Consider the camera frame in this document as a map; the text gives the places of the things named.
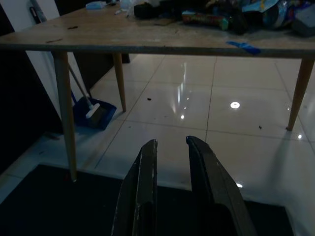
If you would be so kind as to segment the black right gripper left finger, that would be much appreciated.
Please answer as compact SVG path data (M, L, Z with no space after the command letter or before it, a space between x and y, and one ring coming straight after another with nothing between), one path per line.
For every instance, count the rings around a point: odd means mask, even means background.
M124 178L112 236L157 235L157 147L155 139L145 143Z

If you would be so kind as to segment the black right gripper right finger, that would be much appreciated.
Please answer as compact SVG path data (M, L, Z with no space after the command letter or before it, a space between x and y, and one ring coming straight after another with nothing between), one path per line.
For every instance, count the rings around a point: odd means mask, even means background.
M203 236L257 235L240 190L209 145L187 136L192 192Z

